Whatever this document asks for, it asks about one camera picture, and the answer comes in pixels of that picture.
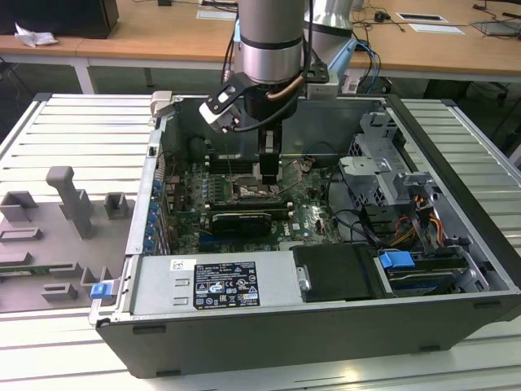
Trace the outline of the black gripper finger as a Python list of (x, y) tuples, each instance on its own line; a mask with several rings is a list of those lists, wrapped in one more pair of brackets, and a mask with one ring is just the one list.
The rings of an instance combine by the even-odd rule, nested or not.
[(282, 123), (275, 122), (260, 127), (258, 131), (258, 152), (260, 175), (263, 184), (274, 185), (277, 182), (281, 150)]

